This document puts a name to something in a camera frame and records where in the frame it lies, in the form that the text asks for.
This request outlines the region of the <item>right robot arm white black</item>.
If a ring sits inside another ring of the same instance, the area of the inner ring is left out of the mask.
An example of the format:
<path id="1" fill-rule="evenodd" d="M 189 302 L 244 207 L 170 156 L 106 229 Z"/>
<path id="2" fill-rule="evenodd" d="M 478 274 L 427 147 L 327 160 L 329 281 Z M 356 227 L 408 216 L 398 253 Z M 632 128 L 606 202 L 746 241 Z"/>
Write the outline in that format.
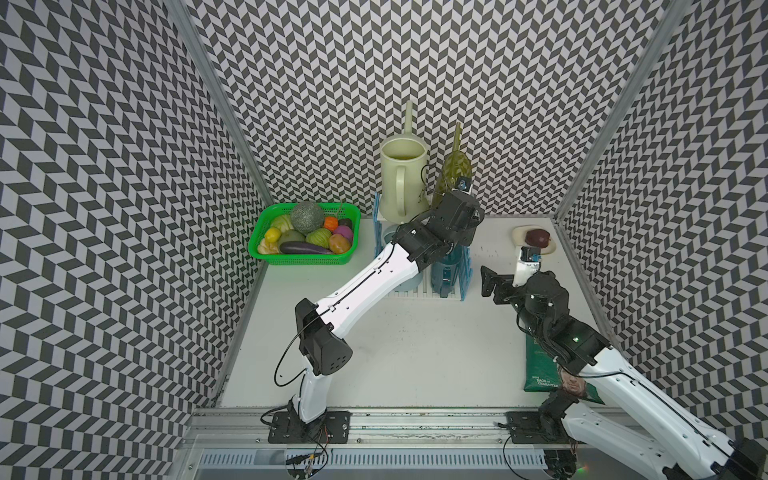
<path id="1" fill-rule="evenodd" d="M 554 273 L 505 275 L 483 267 L 481 281 L 483 296 L 511 306 L 518 328 L 554 363 L 593 385 L 644 430 L 609 420 L 562 389 L 539 407 L 543 434 L 597 448 L 647 479 L 766 478 L 763 445 L 731 439 L 656 387 L 598 330 L 571 316 L 569 293 Z"/>

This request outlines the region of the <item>light blue watering can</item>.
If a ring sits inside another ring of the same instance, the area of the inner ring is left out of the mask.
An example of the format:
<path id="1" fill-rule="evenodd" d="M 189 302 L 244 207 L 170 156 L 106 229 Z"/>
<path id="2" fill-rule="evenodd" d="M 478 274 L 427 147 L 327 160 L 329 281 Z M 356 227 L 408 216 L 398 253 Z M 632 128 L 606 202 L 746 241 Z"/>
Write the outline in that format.
<path id="1" fill-rule="evenodd" d="M 396 231 L 397 231 L 397 225 L 392 224 L 387 226 L 382 233 L 382 243 L 383 244 L 389 243 L 394 237 Z M 416 291 L 418 287 L 421 285 L 422 280 L 423 280 L 423 273 L 418 272 L 414 277 L 397 285 L 393 289 L 393 292 L 407 293 L 407 292 Z"/>

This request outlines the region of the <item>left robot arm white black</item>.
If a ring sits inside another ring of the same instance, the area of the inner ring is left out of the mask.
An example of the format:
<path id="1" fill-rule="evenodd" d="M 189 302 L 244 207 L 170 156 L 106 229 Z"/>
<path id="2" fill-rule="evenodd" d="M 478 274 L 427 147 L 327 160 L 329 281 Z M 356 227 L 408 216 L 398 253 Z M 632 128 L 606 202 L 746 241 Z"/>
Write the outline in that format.
<path id="1" fill-rule="evenodd" d="M 316 302 L 303 299 L 296 305 L 305 376 L 292 404 L 303 423 L 325 414 L 332 375 L 352 357 L 345 337 L 356 322 L 395 287 L 452 251 L 470 246 L 484 217 L 474 196 L 453 189 L 437 208 L 399 225 L 381 253 L 345 285 Z"/>

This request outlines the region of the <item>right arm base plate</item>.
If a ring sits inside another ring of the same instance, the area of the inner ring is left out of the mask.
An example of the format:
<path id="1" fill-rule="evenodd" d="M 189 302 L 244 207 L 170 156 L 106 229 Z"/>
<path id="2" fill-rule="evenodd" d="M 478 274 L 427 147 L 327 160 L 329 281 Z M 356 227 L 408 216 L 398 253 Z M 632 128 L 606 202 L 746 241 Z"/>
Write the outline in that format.
<path id="1" fill-rule="evenodd" d="M 514 444 L 580 445 L 563 426 L 563 418 L 555 414 L 534 410 L 505 413 L 506 429 Z"/>

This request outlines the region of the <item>olive green watering can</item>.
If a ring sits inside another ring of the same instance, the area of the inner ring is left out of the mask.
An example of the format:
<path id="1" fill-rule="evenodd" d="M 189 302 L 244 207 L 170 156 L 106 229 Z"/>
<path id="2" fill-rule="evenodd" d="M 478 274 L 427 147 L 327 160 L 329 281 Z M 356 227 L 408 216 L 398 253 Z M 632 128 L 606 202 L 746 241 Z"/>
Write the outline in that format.
<path id="1" fill-rule="evenodd" d="M 460 177 L 472 178 L 472 164 L 468 155 L 461 150 L 462 124 L 457 122 L 454 129 L 451 152 L 443 161 L 442 170 L 436 182 L 431 202 L 432 208 L 437 208 L 443 197 L 450 192 Z"/>

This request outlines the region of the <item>cream watering can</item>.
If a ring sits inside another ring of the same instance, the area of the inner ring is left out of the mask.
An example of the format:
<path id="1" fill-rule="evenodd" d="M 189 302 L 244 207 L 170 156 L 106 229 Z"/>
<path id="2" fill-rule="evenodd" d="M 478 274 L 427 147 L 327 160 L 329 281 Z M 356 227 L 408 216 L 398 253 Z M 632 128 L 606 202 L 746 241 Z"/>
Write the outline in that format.
<path id="1" fill-rule="evenodd" d="M 429 209 L 423 170 L 429 158 L 427 143 L 413 131 L 413 103 L 405 104 L 403 130 L 380 145 L 382 191 L 379 212 L 401 224 Z"/>

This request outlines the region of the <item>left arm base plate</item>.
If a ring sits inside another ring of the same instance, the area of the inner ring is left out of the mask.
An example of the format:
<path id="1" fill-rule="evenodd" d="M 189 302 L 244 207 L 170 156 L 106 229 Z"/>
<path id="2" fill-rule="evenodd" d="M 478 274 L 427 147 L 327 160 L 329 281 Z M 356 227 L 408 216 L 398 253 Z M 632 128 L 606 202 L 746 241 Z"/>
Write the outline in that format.
<path id="1" fill-rule="evenodd" d="M 346 444 L 349 438 L 351 413 L 326 411 L 317 419 L 305 423 L 294 411 L 276 412 L 269 421 L 270 444 Z"/>

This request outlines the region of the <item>blue white slatted shelf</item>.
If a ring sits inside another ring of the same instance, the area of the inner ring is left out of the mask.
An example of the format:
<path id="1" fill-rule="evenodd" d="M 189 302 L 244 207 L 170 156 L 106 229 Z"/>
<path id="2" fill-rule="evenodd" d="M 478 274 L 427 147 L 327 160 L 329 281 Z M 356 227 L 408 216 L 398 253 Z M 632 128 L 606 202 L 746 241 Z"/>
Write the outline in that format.
<path id="1" fill-rule="evenodd" d="M 384 229 L 387 226 L 394 224 L 392 222 L 386 221 L 384 217 L 379 213 L 380 200 L 381 200 L 381 194 L 376 193 L 373 200 L 373 213 L 372 213 L 372 225 L 373 225 L 374 236 L 375 236 L 375 247 L 374 247 L 374 254 L 373 254 L 374 257 L 378 256 L 382 252 L 385 246 L 385 244 L 382 243 L 382 233 Z M 392 298 L 408 298 L 408 299 L 418 299 L 418 300 L 448 299 L 448 300 L 464 301 L 469 291 L 469 285 L 472 279 L 473 270 L 472 270 L 472 260 L 470 256 L 470 248 L 463 247 L 463 246 L 461 247 L 463 249 L 463 261 L 459 268 L 458 281 L 454 287 L 454 291 L 447 298 L 440 298 L 436 293 L 433 292 L 431 283 L 430 283 L 431 266 L 422 272 L 423 280 L 421 285 L 418 287 L 416 291 L 407 292 L 407 293 L 397 293 L 397 292 L 393 292 L 392 290 L 388 294 L 388 296 Z"/>

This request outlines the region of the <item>dark teal watering can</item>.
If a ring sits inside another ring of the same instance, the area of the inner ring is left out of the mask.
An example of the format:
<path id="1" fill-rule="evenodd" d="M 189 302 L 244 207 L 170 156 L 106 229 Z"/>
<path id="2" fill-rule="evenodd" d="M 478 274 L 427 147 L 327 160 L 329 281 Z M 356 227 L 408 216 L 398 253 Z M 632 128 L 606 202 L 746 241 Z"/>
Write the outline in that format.
<path id="1" fill-rule="evenodd" d="M 462 261 L 463 249 L 457 246 L 448 255 L 431 266 L 431 287 L 433 292 L 440 298 L 447 298 L 454 291 Z"/>

